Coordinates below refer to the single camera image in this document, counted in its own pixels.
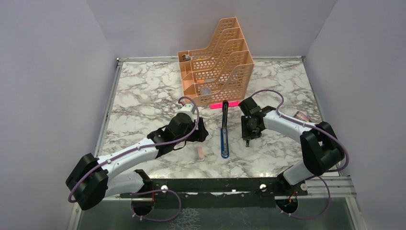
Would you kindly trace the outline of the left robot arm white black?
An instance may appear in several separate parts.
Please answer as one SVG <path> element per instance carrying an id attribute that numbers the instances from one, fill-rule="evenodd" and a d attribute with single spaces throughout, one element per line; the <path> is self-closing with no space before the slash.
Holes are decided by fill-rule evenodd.
<path id="1" fill-rule="evenodd" d="M 168 125 L 126 149 L 98 158 L 85 154 L 66 179 L 70 190 L 68 201 L 78 203 L 82 210 L 93 208 L 107 196 L 125 193 L 114 181 L 122 172 L 176 151 L 179 143 L 204 142 L 207 136 L 202 117 L 192 120 L 186 113 L 179 112 Z"/>

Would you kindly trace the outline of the blue black stapler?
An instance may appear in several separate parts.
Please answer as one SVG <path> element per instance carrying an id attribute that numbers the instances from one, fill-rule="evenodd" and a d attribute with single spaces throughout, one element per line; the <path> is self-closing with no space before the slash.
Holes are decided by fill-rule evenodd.
<path id="1" fill-rule="evenodd" d="M 227 131 L 227 115 L 228 115 L 229 102 L 223 101 L 222 104 L 222 126 L 221 126 L 221 156 L 224 159 L 229 157 L 228 146 L 228 131 Z"/>

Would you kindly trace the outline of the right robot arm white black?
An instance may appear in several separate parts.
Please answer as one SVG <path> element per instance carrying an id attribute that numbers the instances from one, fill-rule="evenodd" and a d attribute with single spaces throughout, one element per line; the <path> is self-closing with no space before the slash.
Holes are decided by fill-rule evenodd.
<path id="1" fill-rule="evenodd" d="M 302 160 L 277 176 L 276 188 L 282 195 L 288 195 L 300 182 L 324 174 L 345 158 L 344 150 L 335 141 L 336 135 L 327 122 L 303 125 L 299 119 L 278 114 L 274 107 L 261 108 L 252 97 L 244 99 L 238 106 L 243 113 L 241 129 L 246 147 L 251 140 L 260 138 L 265 129 L 301 145 Z"/>

